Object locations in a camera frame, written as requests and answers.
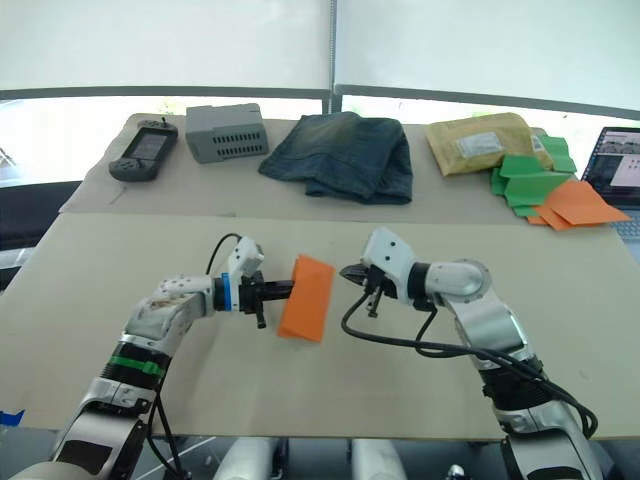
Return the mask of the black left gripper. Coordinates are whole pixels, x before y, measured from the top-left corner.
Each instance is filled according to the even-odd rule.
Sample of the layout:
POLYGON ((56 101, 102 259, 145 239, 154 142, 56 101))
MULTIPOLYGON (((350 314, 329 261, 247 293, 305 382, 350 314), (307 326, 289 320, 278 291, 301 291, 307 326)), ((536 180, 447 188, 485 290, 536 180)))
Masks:
POLYGON ((247 315, 256 315, 257 328, 265 329, 267 322, 263 300, 286 300, 290 297, 294 285, 295 282, 292 280, 264 282, 261 270, 257 270, 251 276, 243 275, 239 285, 239 310, 247 315))

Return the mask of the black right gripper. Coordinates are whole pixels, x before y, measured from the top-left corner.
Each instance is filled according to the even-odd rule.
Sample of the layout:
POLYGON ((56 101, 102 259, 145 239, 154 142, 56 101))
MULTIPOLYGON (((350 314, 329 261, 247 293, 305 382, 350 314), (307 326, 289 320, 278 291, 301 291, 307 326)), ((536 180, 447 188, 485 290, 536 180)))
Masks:
POLYGON ((369 318, 378 317, 379 291, 383 296, 396 298, 396 286, 386 273, 375 265, 352 264, 343 267, 339 275, 349 282, 363 286, 369 296, 366 310, 369 318))

